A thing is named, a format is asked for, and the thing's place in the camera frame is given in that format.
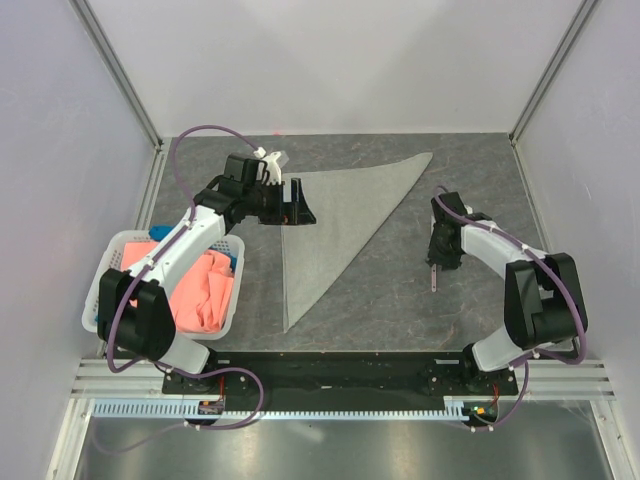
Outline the grey cloth napkin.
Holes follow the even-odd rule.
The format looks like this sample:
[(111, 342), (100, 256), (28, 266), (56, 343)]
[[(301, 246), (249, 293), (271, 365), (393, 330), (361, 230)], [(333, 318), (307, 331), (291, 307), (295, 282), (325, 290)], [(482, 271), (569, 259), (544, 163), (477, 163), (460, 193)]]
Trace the grey cloth napkin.
[(432, 159), (424, 152), (380, 166), (296, 175), (316, 223), (281, 229), (284, 331), (334, 284)]

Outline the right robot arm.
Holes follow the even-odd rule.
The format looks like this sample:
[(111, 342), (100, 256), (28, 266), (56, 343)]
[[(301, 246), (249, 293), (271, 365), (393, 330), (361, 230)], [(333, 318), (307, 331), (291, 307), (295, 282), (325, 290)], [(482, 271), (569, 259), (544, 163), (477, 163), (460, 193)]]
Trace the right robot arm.
[(436, 189), (431, 206), (430, 267), (456, 270), (468, 255), (504, 281), (503, 325), (465, 347), (465, 363), (457, 371), (460, 386), (481, 393), (495, 371), (538, 356), (581, 364), (588, 318), (574, 259), (526, 245), (444, 187)]

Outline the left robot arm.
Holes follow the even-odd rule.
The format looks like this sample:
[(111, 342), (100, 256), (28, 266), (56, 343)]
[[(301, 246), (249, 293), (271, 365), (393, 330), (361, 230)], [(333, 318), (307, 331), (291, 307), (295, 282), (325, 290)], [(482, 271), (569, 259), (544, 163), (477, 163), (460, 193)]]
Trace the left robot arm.
[(191, 200), (170, 233), (130, 268), (107, 269), (98, 285), (97, 334), (106, 343), (109, 369), (115, 348), (184, 376), (198, 393), (219, 382), (211, 349), (178, 332), (169, 297), (205, 250), (247, 217), (263, 225), (313, 225), (316, 218), (299, 178), (283, 180), (284, 153), (231, 154), (222, 174)]

